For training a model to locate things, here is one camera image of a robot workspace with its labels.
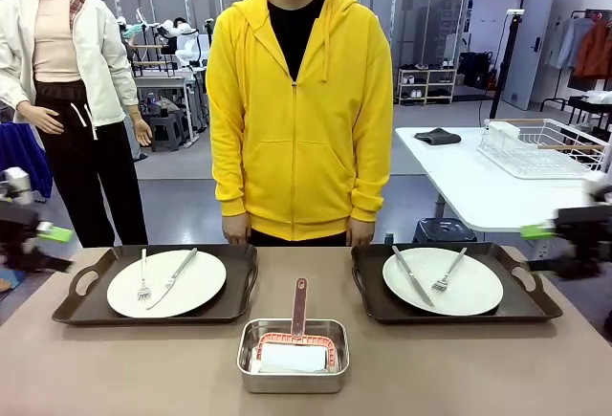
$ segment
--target mannequin hand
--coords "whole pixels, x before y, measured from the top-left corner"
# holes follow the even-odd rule
[[[59,114],[48,108],[36,107],[29,102],[21,102],[17,105],[17,111],[34,126],[47,134],[59,135],[64,132],[64,126],[53,117]]]
[[[349,247],[366,246],[374,239],[376,222],[362,222],[354,218],[348,219],[346,245]]]
[[[230,244],[247,244],[251,237],[251,218],[246,213],[223,217],[223,235]]]
[[[134,135],[136,135],[136,140],[142,146],[149,146],[151,144],[151,138],[153,137],[153,133],[151,133],[151,128],[142,118],[135,119],[133,122]]]

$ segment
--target fork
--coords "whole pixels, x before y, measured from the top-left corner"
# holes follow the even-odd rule
[[[448,277],[450,276],[450,273],[452,273],[452,270],[454,270],[457,264],[459,264],[461,258],[463,258],[463,255],[465,255],[467,251],[468,248],[464,247],[463,250],[455,258],[455,261],[452,262],[452,265],[450,265],[450,268],[448,269],[448,272],[444,274],[444,277],[439,280],[436,280],[435,283],[431,286],[433,290],[437,290],[438,292],[445,292],[447,290]]]
[[[146,266],[146,249],[142,249],[142,259],[141,259],[141,279],[142,285],[141,289],[138,290],[138,301],[147,301],[151,297],[151,289],[146,286],[146,282],[144,281],[144,267]]]

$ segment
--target black t-shirt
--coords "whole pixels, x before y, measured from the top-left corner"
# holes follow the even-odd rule
[[[324,3],[325,0],[313,0],[299,10],[283,10],[268,2],[270,22],[294,81],[297,80],[315,19],[320,16]]]

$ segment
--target stool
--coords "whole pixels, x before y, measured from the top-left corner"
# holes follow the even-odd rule
[[[181,135],[181,143],[185,144],[187,142],[187,135],[185,133],[185,128],[183,127],[183,110],[168,110],[168,115],[174,115],[176,118],[176,122],[179,125],[179,134]]]
[[[455,218],[424,218],[417,223],[414,244],[434,242],[477,242],[474,231]]]
[[[174,115],[167,117],[151,117],[151,131],[153,132],[153,143],[151,143],[151,150],[157,151],[157,145],[161,142],[162,144],[169,146],[172,151],[179,151],[179,139],[177,137],[175,126],[177,126],[176,129],[179,129],[178,123],[176,122],[176,117]],[[163,127],[165,129],[165,132],[168,135],[167,141],[157,140],[156,129],[158,127]]]

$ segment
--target tray handle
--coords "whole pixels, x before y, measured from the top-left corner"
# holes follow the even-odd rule
[[[257,275],[259,274],[259,267],[254,264],[249,268],[249,272],[247,273],[247,287],[245,289],[245,294],[247,295],[246,299],[251,299],[252,289],[255,287],[255,282],[257,281]]]
[[[355,281],[355,285],[357,285],[357,289],[360,291],[361,299],[363,300],[363,304],[367,306],[367,303],[365,301],[365,287],[363,287],[363,283],[361,281],[360,270],[357,269],[356,263],[353,264],[352,273],[353,273],[353,280]]]
[[[535,288],[533,290],[528,291],[527,287],[525,287],[525,283],[521,280],[521,278],[513,274],[513,271],[516,268],[520,268],[520,269],[524,270],[527,274],[529,274],[534,279]],[[537,274],[537,273],[533,273],[533,272],[529,271],[529,269],[526,268],[526,266],[523,265],[522,263],[513,260],[513,264],[510,265],[510,267],[507,268],[507,269],[508,269],[508,272],[511,274],[511,276],[516,281],[518,281],[518,283],[521,285],[521,287],[523,287],[523,289],[525,290],[525,292],[527,292],[527,294],[529,294],[529,295],[531,295],[531,294],[540,294],[540,293],[544,292],[544,283],[542,282],[541,276],[539,274]]]
[[[94,287],[96,287],[96,284],[98,284],[100,263],[101,262],[96,263],[93,266],[88,266],[87,268],[83,268],[78,273],[76,273],[75,277],[73,277],[73,280],[70,282],[70,287],[68,288],[68,296],[87,296],[89,295],[90,291]],[[85,295],[81,295],[79,292],[77,292],[77,285],[80,279],[88,273],[96,273],[96,275],[98,276],[98,279],[92,281],[87,286],[87,289],[85,290]]]

